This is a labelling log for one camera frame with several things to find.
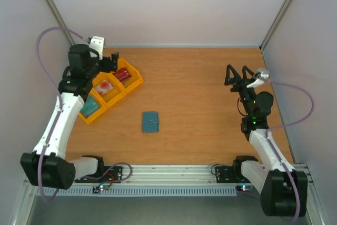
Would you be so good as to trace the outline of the teal card holder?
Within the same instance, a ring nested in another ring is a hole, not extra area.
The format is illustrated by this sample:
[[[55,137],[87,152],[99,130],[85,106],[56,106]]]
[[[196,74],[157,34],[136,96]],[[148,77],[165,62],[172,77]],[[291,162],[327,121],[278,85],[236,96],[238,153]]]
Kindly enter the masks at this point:
[[[157,112],[154,112],[154,111],[143,112],[142,132],[143,133],[159,132],[159,118],[158,118]]]

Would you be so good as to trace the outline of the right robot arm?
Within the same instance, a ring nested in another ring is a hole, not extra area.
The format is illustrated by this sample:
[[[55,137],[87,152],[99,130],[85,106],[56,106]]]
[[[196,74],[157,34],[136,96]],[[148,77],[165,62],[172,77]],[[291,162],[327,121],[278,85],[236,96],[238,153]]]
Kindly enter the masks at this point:
[[[268,82],[265,69],[253,72],[247,66],[239,74],[229,64],[224,85],[239,94],[245,112],[241,119],[241,132],[255,148],[259,158],[237,156],[232,174],[239,181],[248,180],[260,195],[261,208],[266,216],[288,217],[295,221],[306,215],[308,177],[287,161],[277,147],[267,117],[271,114],[274,97],[269,92],[256,93],[255,88]]]

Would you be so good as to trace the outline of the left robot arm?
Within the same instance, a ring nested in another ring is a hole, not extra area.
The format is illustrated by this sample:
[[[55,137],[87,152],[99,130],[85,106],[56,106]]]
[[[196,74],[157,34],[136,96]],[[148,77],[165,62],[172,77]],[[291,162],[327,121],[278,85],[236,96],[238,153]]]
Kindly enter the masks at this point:
[[[69,65],[57,87],[54,111],[40,141],[31,153],[23,153],[20,164],[31,185],[69,189],[80,178],[102,181],[106,168],[101,156],[84,155],[73,162],[65,160],[70,133],[77,115],[101,72],[110,73],[118,67],[119,53],[100,56],[85,44],[76,44],[68,52]]]

